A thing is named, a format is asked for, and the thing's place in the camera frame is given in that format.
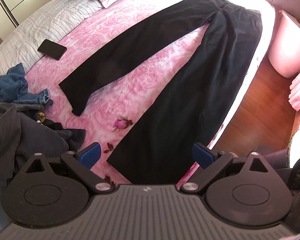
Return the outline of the blue denim jeans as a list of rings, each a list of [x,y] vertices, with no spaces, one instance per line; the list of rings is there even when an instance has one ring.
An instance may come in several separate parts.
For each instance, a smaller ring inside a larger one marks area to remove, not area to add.
[[[22,63],[10,68],[5,75],[0,75],[0,103],[16,103],[29,105],[51,106],[48,89],[34,94],[29,92],[29,84],[25,78],[25,69]]]

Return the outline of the pink bedside stool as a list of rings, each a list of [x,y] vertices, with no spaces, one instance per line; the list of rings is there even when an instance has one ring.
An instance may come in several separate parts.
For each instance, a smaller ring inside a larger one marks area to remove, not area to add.
[[[300,72],[300,23],[292,15],[280,10],[280,22],[268,59],[283,77],[291,78]]]

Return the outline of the black smartphone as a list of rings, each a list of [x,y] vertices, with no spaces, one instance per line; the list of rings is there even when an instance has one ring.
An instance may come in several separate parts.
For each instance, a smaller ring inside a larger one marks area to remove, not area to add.
[[[67,48],[56,42],[45,39],[39,46],[38,51],[52,59],[60,60],[67,51]]]

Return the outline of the dark grey striped garment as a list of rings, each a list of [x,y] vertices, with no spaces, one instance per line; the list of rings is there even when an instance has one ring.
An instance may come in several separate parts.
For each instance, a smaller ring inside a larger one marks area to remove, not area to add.
[[[43,113],[44,106],[40,104],[0,102],[0,198],[35,153],[58,157],[83,145],[84,129],[64,128],[51,120],[39,123],[38,117]],[[0,231],[8,224],[0,201]]]

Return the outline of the black trousers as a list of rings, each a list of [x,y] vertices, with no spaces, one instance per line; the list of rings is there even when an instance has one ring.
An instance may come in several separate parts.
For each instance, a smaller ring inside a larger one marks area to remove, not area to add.
[[[226,0],[183,0],[130,27],[60,84],[74,115],[89,96],[207,24],[190,59],[115,147],[108,163],[133,184],[174,184],[232,106],[262,35],[261,14]]]

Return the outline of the pink rose bedspread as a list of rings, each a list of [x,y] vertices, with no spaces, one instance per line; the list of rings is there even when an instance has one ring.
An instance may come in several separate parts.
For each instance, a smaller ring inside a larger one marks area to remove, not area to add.
[[[61,61],[28,73],[47,87],[49,116],[86,130],[93,170],[134,184],[176,184],[213,146],[264,57],[274,26],[265,0],[121,0],[84,21]]]

